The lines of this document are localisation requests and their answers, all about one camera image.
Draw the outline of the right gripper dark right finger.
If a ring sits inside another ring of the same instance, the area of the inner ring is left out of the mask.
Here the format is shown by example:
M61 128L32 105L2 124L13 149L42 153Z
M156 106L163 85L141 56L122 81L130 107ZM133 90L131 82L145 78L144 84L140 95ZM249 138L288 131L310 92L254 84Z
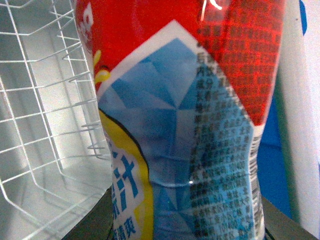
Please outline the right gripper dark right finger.
M319 208L310 201L301 204L298 217L290 219L267 198L262 197L266 240L317 240L319 237Z

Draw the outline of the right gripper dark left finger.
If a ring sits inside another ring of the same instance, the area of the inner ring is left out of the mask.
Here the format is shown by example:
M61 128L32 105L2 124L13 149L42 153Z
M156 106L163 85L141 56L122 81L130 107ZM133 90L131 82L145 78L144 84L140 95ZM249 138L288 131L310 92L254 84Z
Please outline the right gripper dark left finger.
M109 187L92 210L63 240L113 240L112 189Z

